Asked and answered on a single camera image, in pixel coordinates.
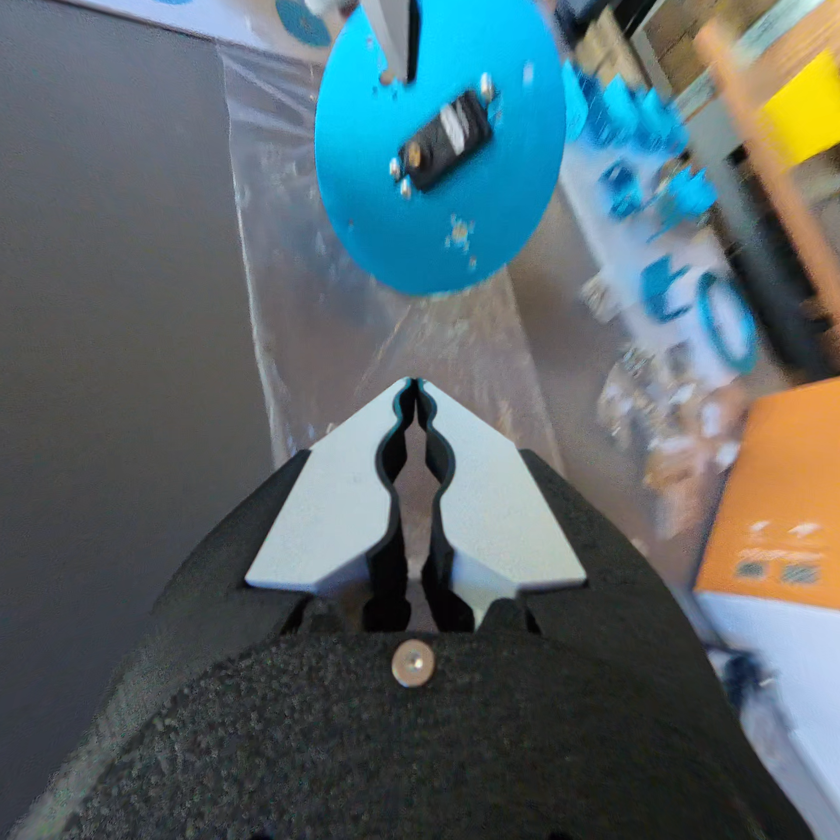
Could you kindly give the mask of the blue bracket cluster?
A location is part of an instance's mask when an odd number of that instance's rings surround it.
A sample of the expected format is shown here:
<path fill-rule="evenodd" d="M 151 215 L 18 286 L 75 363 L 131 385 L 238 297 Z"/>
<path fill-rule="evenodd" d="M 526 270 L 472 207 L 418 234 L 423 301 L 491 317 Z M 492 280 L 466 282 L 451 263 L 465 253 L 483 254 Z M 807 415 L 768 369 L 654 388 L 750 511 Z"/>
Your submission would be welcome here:
<path fill-rule="evenodd" d="M 682 224 L 703 226 L 718 199 L 715 186 L 707 178 L 705 167 L 694 170 L 687 164 L 663 166 L 647 203 L 658 220 L 658 228 L 648 242 Z"/>

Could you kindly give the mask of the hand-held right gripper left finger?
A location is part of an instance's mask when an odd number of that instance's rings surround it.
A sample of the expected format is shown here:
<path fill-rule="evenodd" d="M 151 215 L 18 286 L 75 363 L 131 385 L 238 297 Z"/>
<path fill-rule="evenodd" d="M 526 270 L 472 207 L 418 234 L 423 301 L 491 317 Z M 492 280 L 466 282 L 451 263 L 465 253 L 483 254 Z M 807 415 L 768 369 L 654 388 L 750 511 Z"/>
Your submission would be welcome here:
<path fill-rule="evenodd" d="M 406 568 L 394 480 L 406 462 L 415 390 L 411 378 L 397 380 L 304 453 L 248 586 L 339 592 L 399 582 Z"/>

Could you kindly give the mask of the blue round metal plate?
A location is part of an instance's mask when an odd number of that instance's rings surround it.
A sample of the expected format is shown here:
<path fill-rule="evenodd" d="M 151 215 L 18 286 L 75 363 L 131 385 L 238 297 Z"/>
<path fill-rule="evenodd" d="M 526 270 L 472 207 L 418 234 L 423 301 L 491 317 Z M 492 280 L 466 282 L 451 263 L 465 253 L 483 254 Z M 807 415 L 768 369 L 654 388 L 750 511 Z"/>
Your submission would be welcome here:
<path fill-rule="evenodd" d="M 461 291 L 511 262 L 559 178 L 565 142 L 560 49 L 545 2 L 419 2 L 413 83 L 386 68 L 359 6 L 322 74 L 314 158 L 322 203 L 350 257 L 381 283 L 422 297 Z M 389 163 L 466 89 L 487 105 L 493 137 L 428 193 L 410 200 Z"/>

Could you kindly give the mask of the white instruction sheet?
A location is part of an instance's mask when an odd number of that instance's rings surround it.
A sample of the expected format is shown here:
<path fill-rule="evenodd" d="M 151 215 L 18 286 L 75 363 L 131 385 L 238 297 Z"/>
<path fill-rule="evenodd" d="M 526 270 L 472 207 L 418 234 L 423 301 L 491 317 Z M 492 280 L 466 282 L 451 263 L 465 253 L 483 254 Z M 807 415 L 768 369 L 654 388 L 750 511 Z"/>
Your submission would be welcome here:
<path fill-rule="evenodd" d="M 71 1 L 116 18 L 275 56 L 325 60 L 345 16 L 302 1 Z"/>

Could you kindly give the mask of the black servo motor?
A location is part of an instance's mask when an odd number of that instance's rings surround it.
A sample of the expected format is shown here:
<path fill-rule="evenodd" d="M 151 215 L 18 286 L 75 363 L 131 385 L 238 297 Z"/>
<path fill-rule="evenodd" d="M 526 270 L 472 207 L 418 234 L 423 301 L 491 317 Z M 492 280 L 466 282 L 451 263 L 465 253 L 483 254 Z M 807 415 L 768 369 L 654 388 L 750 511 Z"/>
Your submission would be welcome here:
<path fill-rule="evenodd" d="M 493 134 L 483 98 L 466 89 L 402 144 L 402 173 L 412 187 L 429 193 L 487 146 Z"/>

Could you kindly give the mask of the pile of clear hardware bags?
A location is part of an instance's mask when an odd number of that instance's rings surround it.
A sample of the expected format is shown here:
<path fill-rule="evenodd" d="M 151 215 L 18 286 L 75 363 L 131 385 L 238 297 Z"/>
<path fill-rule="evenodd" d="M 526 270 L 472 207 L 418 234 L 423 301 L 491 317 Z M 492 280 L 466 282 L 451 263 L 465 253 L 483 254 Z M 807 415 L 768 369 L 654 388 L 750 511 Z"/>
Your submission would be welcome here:
<path fill-rule="evenodd" d="M 730 279 L 705 271 L 688 280 L 687 294 L 676 282 L 668 302 L 690 310 L 665 324 L 648 317 L 641 301 L 619 311 L 600 276 L 581 290 L 596 320 L 617 320 L 628 333 L 595 418 L 617 448 L 642 459 L 662 540 L 700 525 L 713 504 L 712 484 L 739 454 L 750 404 L 743 378 L 758 360 L 753 315 Z"/>

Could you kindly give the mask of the dark grey desk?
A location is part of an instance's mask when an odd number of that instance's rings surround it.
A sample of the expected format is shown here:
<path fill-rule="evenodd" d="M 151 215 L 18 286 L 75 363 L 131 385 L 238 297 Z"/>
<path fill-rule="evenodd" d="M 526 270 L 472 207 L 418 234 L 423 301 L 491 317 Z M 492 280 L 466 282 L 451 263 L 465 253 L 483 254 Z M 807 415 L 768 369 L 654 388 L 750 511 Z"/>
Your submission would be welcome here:
<path fill-rule="evenodd" d="M 206 41 L 2 2 L 2 838 L 274 470 Z"/>

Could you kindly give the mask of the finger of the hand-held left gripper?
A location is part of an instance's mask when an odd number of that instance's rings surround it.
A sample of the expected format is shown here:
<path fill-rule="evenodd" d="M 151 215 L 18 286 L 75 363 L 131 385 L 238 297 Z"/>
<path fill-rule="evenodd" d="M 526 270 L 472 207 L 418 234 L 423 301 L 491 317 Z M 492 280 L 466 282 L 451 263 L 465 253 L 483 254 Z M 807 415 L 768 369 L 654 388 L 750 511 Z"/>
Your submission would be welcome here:
<path fill-rule="evenodd" d="M 387 70 L 401 83 L 413 83 L 421 34 L 419 2 L 361 1 L 360 5 L 384 51 Z"/>

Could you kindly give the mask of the small blue metal bracket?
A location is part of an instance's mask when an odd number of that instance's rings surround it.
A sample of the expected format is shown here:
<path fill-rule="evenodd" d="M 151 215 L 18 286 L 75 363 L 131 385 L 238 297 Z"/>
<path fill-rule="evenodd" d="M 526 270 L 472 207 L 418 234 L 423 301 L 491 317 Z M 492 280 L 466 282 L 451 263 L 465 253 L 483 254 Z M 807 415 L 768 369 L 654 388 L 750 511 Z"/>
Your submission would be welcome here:
<path fill-rule="evenodd" d="M 636 169 L 619 158 L 604 169 L 598 178 L 610 218 L 622 222 L 640 214 L 645 207 L 643 189 Z"/>

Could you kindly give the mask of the wooden top table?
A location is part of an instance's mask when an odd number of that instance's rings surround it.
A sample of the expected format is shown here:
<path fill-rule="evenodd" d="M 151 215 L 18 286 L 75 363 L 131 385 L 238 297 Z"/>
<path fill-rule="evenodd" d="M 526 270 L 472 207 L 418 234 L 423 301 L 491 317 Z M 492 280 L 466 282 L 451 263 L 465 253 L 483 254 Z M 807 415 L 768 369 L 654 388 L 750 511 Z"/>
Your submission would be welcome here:
<path fill-rule="evenodd" d="M 795 178 L 795 169 L 802 164 L 785 170 L 774 151 L 760 116 L 758 71 L 763 54 L 772 48 L 806 57 L 829 46 L 838 47 L 838 24 L 838 2 L 823 2 L 755 58 L 749 57 L 717 17 L 703 26 L 694 41 L 717 98 L 740 134 L 752 171 L 811 282 L 817 311 L 835 333 L 839 320 L 838 249 Z"/>

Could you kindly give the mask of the clear plastic bag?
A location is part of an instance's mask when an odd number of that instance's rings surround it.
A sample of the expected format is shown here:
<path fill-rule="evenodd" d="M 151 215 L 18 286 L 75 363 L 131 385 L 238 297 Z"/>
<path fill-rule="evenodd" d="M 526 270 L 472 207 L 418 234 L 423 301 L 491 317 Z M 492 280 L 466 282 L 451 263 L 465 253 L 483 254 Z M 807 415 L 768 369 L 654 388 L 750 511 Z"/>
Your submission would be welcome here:
<path fill-rule="evenodd" d="M 274 466 L 410 375 L 564 474 L 509 269 L 430 298 L 364 273 L 333 232 L 317 185 L 322 68 L 230 45 L 217 54 Z"/>

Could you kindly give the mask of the orange cardboard box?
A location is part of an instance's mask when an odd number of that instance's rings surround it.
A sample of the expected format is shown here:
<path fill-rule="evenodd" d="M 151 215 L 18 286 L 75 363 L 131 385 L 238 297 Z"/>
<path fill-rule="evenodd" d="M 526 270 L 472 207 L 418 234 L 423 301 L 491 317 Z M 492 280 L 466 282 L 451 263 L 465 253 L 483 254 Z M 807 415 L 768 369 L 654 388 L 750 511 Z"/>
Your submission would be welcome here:
<path fill-rule="evenodd" d="M 771 678 L 819 798 L 800 807 L 838 838 L 839 384 L 750 409 L 694 587 L 722 639 Z"/>

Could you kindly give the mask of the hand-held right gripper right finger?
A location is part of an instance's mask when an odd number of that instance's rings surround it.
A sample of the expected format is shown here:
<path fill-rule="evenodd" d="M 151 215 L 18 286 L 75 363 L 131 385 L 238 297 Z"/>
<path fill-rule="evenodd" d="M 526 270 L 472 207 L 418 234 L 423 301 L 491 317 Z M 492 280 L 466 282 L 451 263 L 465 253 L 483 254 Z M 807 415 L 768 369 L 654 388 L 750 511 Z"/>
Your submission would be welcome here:
<path fill-rule="evenodd" d="M 422 572 L 435 623 L 480 625 L 496 601 L 584 586 L 517 446 L 427 380 L 416 381 L 416 413 L 438 482 Z"/>

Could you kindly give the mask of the white foam sheet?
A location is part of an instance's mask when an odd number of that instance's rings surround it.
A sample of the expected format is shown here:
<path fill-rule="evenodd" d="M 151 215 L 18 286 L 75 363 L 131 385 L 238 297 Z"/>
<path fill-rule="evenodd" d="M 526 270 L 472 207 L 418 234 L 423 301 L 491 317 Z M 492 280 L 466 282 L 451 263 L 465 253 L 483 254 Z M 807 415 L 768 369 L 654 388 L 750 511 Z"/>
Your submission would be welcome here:
<path fill-rule="evenodd" d="M 628 92 L 632 86 L 620 76 L 614 76 L 607 85 L 602 86 L 608 107 L 622 121 L 626 140 L 617 146 L 603 149 L 595 148 L 583 140 L 565 143 L 560 170 L 563 192 L 595 260 L 594 277 L 604 279 L 608 288 L 617 296 L 619 311 L 623 311 L 640 302 L 640 275 L 646 265 L 661 256 L 670 255 L 675 270 L 684 266 L 689 268 L 687 274 L 677 280 L 682 296 L 687 294 L 689 277 L 698 278 L 702 272 L 710 271 L 728 277 L 744 299 L 723 244 L 711 223 L 711 212 L 716 203 L 703 226 L 682 224 L 654 242 L 648 242 L 650 235 L 658 228 L 658 220 L 652 207 L 648 206 L 648 201 L 655 189 L 659 171 L 663 166 L 675 165 L 690 165 L 694 170 L 699 169 L 688 162 L 688 147 L 681 155 L 649 154 L 639 150 L 633 142 L 636 118 L 632 114 Z M 598 183 L 604 169 L 619 158 L 627 159 L 636 169 L 645 200 L 641 213 L 622 222 L 609 217 Z"/>

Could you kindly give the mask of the yellow box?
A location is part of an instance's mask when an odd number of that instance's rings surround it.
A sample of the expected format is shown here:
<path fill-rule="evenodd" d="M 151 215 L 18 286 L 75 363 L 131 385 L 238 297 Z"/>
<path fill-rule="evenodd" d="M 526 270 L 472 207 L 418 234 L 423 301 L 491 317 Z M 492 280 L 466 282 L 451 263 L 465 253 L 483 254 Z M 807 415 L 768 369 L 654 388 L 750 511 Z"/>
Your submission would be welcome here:
<path fill-rule="evenodd" d="M 838 146 L 838 47 L 797 56 L 772 48 L 759 62 L 759 113 L 785 170 Z"/>

